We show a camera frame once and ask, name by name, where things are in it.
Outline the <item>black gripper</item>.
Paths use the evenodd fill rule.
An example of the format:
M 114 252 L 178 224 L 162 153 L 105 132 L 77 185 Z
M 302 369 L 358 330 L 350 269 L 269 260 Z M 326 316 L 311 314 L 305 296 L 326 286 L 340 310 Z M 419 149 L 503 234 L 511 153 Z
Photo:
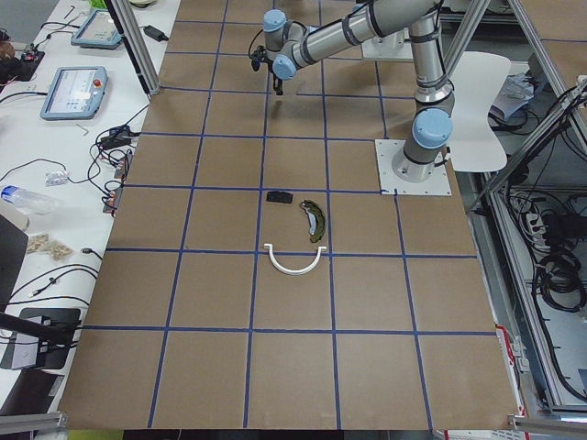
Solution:
M 265 65 L 272 77 L 272 88 L 276 95 L 283 95 L 283 81 L 273 70 L 273 60 L 269 56 L 268 50 L 258 45 L 255 50 L 249 52 L 250 65 L 252 70 L 258 72 L 262 65 Z

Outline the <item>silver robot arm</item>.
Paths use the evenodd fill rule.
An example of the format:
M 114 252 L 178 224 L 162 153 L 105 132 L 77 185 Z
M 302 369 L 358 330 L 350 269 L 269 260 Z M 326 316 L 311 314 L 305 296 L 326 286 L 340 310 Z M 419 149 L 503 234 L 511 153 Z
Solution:
M 453 130 L 454 87 L 441 48 L 439 12 L 434 0 L 366 1 L 322 27 L 288 18 L 280 9 L 264 14 L 263 44 L 249 47 L 254 71 L 266 65 L 276 94 L 301 69 L 373 38 L 407 30 L 415 70 L 415 116 L 402 150 L 393 157 L 393 171 L 406 182 L 423 182 L 436 165 L 437 154 Z

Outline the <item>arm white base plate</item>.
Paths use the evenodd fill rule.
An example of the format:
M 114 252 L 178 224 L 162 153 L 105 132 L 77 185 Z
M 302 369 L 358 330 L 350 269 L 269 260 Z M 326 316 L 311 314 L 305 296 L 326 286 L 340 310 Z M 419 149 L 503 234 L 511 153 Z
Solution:
M 440 153 L 431 163 L 419 165 L 404 155 L 402 139 L 376 139 L 374 145 L 382 195 L 452 195 Z

